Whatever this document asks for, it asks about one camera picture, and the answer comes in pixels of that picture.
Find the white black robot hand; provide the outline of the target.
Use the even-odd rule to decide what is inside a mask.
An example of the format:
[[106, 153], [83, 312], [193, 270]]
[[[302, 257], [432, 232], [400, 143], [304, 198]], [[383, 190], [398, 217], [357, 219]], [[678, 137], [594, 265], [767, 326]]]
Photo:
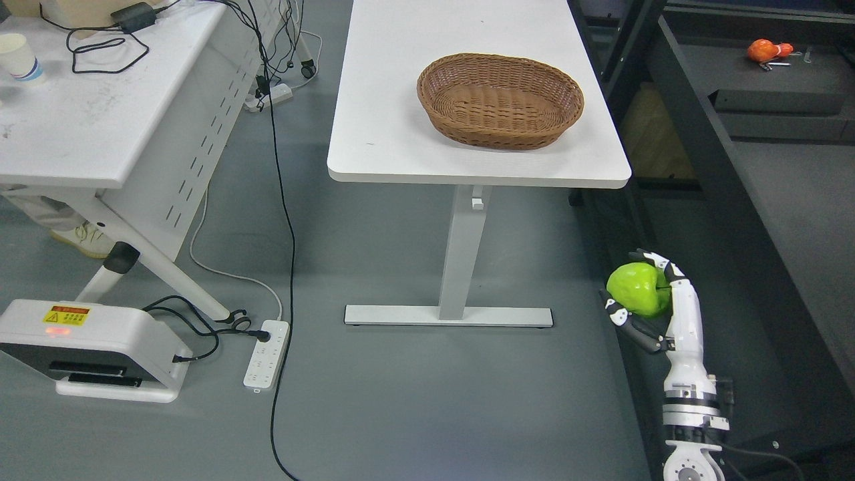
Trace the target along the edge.
[[653, 265], [671, 286], [671, 322], [665, 335], [649, 336], [633, 325], [633, 314], [614, 298], [610, 289], [601, 298], [611, 323], [648, 353], [665, 352], [671, 370], [665, 378], [665, 397], [686, 399], [689, 404], [711, 405], [717, 387], [703, 366], [703, 328], [699, 299], [693, 284], [671, 260], [645, 249], [629, 253], [630, 259]]

